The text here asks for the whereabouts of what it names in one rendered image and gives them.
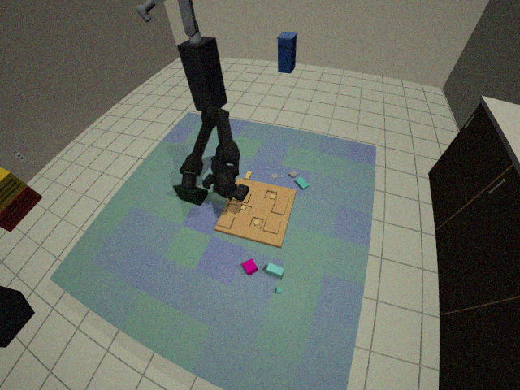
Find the magenta cube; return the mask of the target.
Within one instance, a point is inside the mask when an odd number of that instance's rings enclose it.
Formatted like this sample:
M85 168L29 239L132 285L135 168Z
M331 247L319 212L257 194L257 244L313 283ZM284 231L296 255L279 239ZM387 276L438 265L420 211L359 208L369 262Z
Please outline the magenta cube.
M252 258L244 263L242 263L242 266L244 267L245 271L247 272L248 275L251 275L253 274L254 272L257 272L258 271L258 268L257 266L255 265L254 261L252 260Z

